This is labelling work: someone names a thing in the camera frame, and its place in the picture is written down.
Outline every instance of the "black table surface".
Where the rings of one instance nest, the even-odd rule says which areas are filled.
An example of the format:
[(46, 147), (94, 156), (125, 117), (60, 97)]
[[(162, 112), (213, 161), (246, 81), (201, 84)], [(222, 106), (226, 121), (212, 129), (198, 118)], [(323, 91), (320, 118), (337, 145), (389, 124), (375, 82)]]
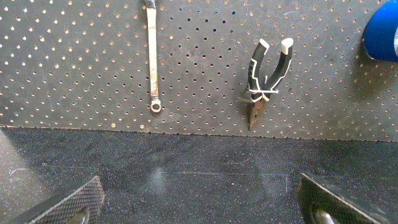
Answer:
[(303, 223), (301, 172), (398, 214), (398, 144), (0, 130), (0, 221), (98, 174), (100, 223)]

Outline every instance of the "gray pegboard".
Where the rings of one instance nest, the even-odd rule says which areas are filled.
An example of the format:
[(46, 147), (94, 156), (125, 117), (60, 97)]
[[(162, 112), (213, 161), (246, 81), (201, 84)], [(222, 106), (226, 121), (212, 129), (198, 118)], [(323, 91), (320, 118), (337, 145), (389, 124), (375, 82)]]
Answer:
[[(386, 1), (157, 1), (157, 116), (143, 1), (1, 2), (3, 125), (398, 141), (397, 65), (361, 46)], [(249, 132), (252, 51), (270, 43), (270, 74), (287, 37), (290, 72)]]

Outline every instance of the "black and white handle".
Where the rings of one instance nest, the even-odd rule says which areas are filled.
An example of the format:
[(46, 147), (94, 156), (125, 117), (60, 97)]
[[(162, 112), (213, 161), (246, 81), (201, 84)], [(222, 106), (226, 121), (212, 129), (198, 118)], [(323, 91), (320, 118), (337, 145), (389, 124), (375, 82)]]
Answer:
[(259, 101), (263, 98), (263, 93), (257, 92), (261, 91), (264, 84), (265, 77), (260, 77), (260, 66), (262, 59), (269, 49), (269, 44), (261, 39), (256, 49), (254, 50), (253, 56), (251, 57), (249, 64), (249, 89), (252, 92), (251, 101), (253, 103)]
[(269, 101), (272, 93), (278, 93), (276, 87), (281, 83), (282, 79), (285, 78), (287, 71), (289, 70), (290, 63), (293, 56), (293, 39), (286, 38), (281, 42), (282, 52), (276, 70), (271, 77), (266, 77), (263, 90), (269, 91), (265, 93), (265, 100)]

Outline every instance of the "pliers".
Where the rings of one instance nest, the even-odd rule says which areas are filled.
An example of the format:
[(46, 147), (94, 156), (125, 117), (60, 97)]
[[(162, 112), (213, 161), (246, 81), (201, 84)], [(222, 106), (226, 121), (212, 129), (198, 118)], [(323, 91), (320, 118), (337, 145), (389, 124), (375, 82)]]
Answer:
[(270, 77), (259, 75), (262, 59), (269, 49), (269, 44), (265, 40), (260, 40), (251, 57), (249, 65), (249, 91), (251, 92), (252, 106), (249, 117), (249, 130), (252, 130), (258, 122), (260, 115), (263, 114), (266, 102), (269, 101), (271, 94), (278, 94), (279, 91), (276, 87), (285, 78), (289, 69), (293, 56), (293, 39), (286, 38), (281, 42), (281, 45), (282, 50), (278, 66)]

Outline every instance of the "wrench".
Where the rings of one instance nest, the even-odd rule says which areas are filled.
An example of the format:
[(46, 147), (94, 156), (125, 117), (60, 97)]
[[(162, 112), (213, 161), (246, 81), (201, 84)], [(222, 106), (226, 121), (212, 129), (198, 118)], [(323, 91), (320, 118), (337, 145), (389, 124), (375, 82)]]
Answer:
[(158, 113), (162, 109), (159, 92), (157, 90), (157, 53), (156, 53), (156, 5), (155, 0), (145, 0), (148, 16), (148, 46), (149, 46), (149, 76), (150, 97), (152, 102), (150, 109)]

